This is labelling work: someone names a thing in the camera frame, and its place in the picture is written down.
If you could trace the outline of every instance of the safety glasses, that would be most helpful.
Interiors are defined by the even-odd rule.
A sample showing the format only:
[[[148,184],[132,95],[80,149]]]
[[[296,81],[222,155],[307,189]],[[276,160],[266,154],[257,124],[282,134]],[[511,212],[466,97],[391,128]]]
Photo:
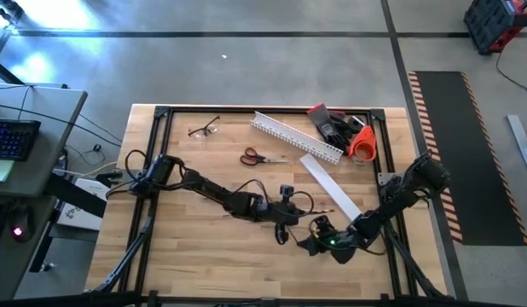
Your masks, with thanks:
[[[189,137],[193,137],[196,140],[202,140],[210,134],[216,133],[218,127],[220,126],[220,117],[216,116],[210,123],[206,124],[205,127],[199,128],[197,130],[191,130],[188,132]]]

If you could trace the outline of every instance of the wooden table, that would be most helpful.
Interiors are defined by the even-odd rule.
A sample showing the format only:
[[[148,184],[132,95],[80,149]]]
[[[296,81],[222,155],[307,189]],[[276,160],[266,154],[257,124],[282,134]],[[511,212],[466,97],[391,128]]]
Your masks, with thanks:
[[[119,167],[124,166],[125,155],[130,150],[146,149],[154,107],[133,105]],[[319,137],[305,115],[267,114]],[[415,158],[406,112],[403,108],[386,108],[385,114],[395,167],[403,171]],[[204,126],[215,115],[221,116],[217,134],[204,141],[188,137],[189,129]],[[279,194],[281,184],[304,190],[313,195],[316,209],[335,209],[328,216],[336,228],[343,229],[350,221],[298,161],[306,152],[251,127],[253,117],[249,113],[175,113],[168,154],[182,158],[187,167],[229,189],[259,178],[271,197]],[[160,141],[156,142],[156,151]],[[239,156],[247,146],[255,147],[262,155],[288,159],[291,163],[245,166]],[[371,164],[360,166],[347,158],[342,158],[337,165],[318,161],[362,211],[379,204]],[[130,168],[141,166],[142,157],[133,154]],[[170,182],[178,182],[177,171],[173,173]],[[261,193],[256,185],[249,185],[247,190]],[[293,201],[298,207],[309,207],[308,199],[302,194],[295,195]],[[108,201],[86,288],[100,284],[123,257],[134,204],[135,197],[128,194],[116,194]],[[329,252],[309,257],[292,239],[279,246],[272,223],[251,223],[224,213],[219,204],[199,194],[186,190],[162,192],[143,292],[158,290],[160,296],[196,298],[318,299],[378,299],[381,293],[392,292],[387,256],[357,251],[347,264],[337,264]],[[418,204],[407,209],[404,215],[414,259],[445,293],[428,209]],[[292,228],[299,240],[307,237],[309,220],[310,217],[302,218],[299,226]],[[382,240],[376,240],[371,249],[383,251]],[[129,289],[135,284],[137,264],[136,258]],[[402,289],[407,291],[403,265],[399,267]]]

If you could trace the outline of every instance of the orange and black striped tape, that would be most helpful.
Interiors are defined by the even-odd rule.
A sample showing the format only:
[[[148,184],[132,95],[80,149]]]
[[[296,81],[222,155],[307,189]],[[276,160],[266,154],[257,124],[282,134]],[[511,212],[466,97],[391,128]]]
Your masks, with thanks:
[[[513,200],[512,192],[510,192],[510,188],[508,187],[508,182],[506,180],[506,176],[504,175],[504,172],[502,171],[501,164],[499,163],[499,160],[496,158],[496,152],[493,149],[493,144],[491,143],[491,139],[489,137],[489,132],[487,131],[487,128],[485,127],[484,120],[482,119],[482,115],[479,112],[478,104],[476,103],[476,97],[474,95],[474,92],[472,91],[472,88],[470,84],[468,83],[468,77],[465,73],[460,73],[463,80],[465,81],[466,90],[468,91],[468,95],[470,96],[470,100],[472,101],[472,105],[474,106],[474,111],[476,111],[476,116],[478,117],[479,124],[482,128],[482,132],[485,136],[485,141],[487,141],[487,145],[489,146],[489,150],[491,152],[491,155],[493,156],[493,161],[495,162],[496,169],[499,172],[499,175],[502,180],[502,184],[504,185],[504,190],[506,191],[506,194],[508,196],[508,199],[510,200],[510,206],[512,207],[513,214],[516,216],[516,221],[518,222],[519,230],[523,234],[523,242],[525,245],[527,245],[527,231],[525,230],[525,227],[521,220],[521,215],[519,214],[519,210],[516,207],[516,203]]]
[[[415,72],[409,72],[408,77],[409,82],[411,83],[411,90],[413,91],[417,113],[419,114],[420,124],[423,128],[426,147],[432,152],[433,159],[436,161],[442,161],[440,158],[440,152],[437,150],[436,138],[434,137],[432,124],[430,118],[428,117],[428,112],[426,111],[425,97],[423,97],[423,93],[420,90],[417,74]],[[451,238],[459,243],[462,243],[459,219],[455,213],[455,205],[448,188],[442,192],[440,198],[442,199],[442,205],[443,209],[445,210],[445,217],[448,222]]]

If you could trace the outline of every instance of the concrete floor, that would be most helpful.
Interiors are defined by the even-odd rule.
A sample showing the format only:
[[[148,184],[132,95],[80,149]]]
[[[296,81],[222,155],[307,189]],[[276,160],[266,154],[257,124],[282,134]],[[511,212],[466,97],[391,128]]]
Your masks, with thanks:
[[[406,106],[387,37],[131,35],[177,31],[385,33],[387,26],[377,1],[18,2],[30,17],[21,26],[42,32],[40,37],[12,36],[0,62],[27,82],[64,83],[87,90],[90,95],[82,113],[116,136],[123,135],[133,103],[313,105],[324,101],[335,106]],[[467,0],[390,1],[398,32],[464,32],[462,16],[469,4]],[[123,32],[131,38],[99,38],[98,33],[92,38],[42,37],[49,28]],[[504,119],[507,114],[518,114],[527,129],[526,94],[498,75],[496,55],[478,55],[467,38],[400,38],[399,43],[408,71],[468,75],[527,228],[527,170]],[[527,85],[527,38],[508,45],[501,67]],[[78,123],[94,129],[83,119]],[[68,141],[80,151],[97,142],[76,129]],[[102,145],[107,162],[114,161],[118,149]],[[72,168],[89,171],[91,166],[79,161]],[[92,249],[90,243],[57,240],[48,259],[60,266],[48,273],[26,274],[17,297],[79,293]],[[527,305],[527,247],[455,244],[455,250],[470,300]]]

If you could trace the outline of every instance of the keyboard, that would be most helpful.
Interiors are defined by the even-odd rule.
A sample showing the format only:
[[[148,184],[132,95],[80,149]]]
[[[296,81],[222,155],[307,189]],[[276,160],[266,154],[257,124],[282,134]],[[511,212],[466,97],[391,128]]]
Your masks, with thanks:
[[[26,161],[40,124],[37,120],[0,119],[0,159]]]

